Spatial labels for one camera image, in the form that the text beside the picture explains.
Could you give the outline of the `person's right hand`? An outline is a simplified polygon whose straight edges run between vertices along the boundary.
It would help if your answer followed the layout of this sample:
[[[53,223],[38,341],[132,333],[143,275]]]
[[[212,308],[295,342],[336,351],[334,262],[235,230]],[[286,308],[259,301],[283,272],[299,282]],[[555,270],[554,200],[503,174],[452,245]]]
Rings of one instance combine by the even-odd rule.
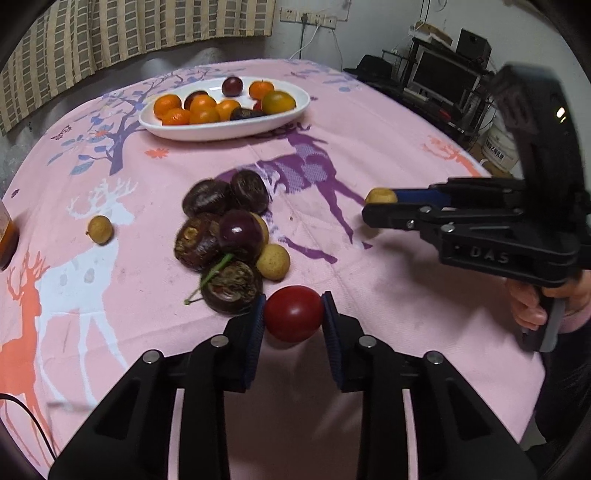
[[[512,315],[519,326],[537,331],[547,323],[540,295],[532,285],[507,279],[505,286],[510,296]],[[566,301],[560,333],[575,332],[589,321],[590,286],[590,271],[585,270],[578,278],[570,279],[559,288],[543,289],[544,296]]]

